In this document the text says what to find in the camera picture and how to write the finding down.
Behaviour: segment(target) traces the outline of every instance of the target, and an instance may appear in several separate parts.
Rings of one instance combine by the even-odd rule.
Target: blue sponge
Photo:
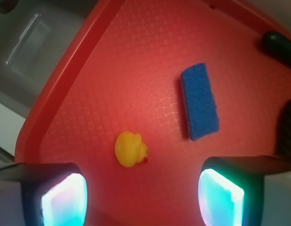
[[[205,64],[197,64],[182,73],[182,87],[192,140],[219,131],[217,106],[210,89]]]

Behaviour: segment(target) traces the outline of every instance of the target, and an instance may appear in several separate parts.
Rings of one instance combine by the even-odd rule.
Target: rubber duck
[[[140,134],[124,131],[117,137],[115,155],[122,166],[129,168],[137,163],[147,162],[149,151],[142,143]]]

